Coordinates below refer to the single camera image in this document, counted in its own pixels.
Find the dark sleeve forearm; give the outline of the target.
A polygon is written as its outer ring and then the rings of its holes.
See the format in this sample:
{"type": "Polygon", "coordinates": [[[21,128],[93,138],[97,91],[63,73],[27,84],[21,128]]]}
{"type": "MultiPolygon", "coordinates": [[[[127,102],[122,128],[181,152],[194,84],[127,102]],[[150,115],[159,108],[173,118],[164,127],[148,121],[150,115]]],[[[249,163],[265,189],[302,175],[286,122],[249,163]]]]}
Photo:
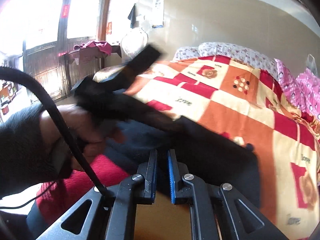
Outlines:
{"type": "Polygon", "coordinates": [[[54,156],[44,145],[40,131],[41,104],[24,108],[1,125],[1,197],[30,186],[68,178],[67,154],[54,156]]]}

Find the left hand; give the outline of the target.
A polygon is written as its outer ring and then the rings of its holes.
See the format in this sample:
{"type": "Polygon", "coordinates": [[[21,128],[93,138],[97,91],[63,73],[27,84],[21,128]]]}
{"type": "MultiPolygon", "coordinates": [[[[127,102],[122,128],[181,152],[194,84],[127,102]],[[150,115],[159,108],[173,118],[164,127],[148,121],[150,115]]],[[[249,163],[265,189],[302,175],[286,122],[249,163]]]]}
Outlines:
{"type": "MultiPolygon", "coordinates": [[[[124,135],[116,126],[112,126],[107,135],[103,135],[98,126],[94,124],[89,112],[79,106],[61,105],[57,109],[60,111],[66,125],[71,128],[71,131],[87,142],[83,155],[88,163],[91,163],[96,156],[103,153],[106,148],[107,138],[111,138],[116,142],[124,141],[124,135]]],[[[47,111],[40,115],[40,131],[46,149],[51,150],[53,144],[61,137],[61,134],[47,111]]]]}

